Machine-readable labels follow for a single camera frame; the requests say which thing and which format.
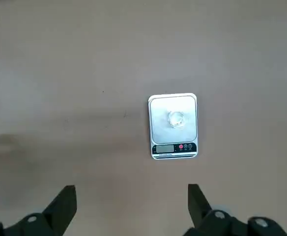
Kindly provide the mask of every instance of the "scale platform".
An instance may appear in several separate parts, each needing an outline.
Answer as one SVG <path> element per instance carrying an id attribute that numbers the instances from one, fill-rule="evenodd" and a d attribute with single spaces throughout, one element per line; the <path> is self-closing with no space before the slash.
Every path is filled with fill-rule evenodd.
<path id="1" fill-rule="evenodd" d="M 148 107 L 152 157 L 195 157 L 198 154 L 196 96 L 193 93 L 153 95 Z"/>

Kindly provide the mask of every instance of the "digital kitchen scale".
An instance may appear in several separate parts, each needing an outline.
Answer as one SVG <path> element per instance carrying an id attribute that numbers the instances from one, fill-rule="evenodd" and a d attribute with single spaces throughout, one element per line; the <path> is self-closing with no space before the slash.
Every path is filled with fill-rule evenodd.
<path id="1" fill-rule="evenodd" d="M 197 98 L 193 93 L 153 95 L 148 100 L 154 159 L 198 154 Z"/>

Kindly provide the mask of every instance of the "table surface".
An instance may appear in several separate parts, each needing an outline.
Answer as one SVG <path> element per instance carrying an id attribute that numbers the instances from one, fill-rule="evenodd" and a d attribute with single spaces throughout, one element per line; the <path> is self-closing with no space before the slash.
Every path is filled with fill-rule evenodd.
<path id="1" fill-rule="evenodd" d="M 198 157 L 155 161 L 147 100 L 184 92 Z M 287 231 L 287 0 L 0 0 L 5 225 L 75 184 L 67 236 L 180 236 L 189 183 Z"/>

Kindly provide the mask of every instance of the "stainless steel weighing surface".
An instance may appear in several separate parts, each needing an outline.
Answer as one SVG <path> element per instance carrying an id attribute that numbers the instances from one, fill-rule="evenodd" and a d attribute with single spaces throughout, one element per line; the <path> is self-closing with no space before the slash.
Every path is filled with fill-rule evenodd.
<path id="1" fill-rule="evenodd" d="M 197 137 L 197 99 L 192 93 L 149 99 L 151 140 L 158 145 L 192 142 Z"/>

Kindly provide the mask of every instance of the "screw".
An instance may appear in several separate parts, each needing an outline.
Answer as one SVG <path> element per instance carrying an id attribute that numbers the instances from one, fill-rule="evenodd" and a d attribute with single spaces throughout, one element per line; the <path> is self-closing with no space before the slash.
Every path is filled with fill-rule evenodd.
<path id="1" fill-rule="evenodd" d="M 36 216 L 30 216 L 29 218 L 28 218 L 28 222 L 30 223 L 30 222 L 33 222 L 33 221 L 36 221 Z"/>
<path id="2" fill-rule="evenodd" d="M 220 218 L 220 219 L 224 219 L 225 218 L 224 214 L 221 211 L 216 211 L 216 213 L 214 213 L 214 215 L 217 218 Z"/>
<path id="3" fill-rule="evenodd" d="M 264 228 L 268 227 L 268 224 L 264 219 L 259 218 L 259 219 L 256 219 L 255 222 Z"/>

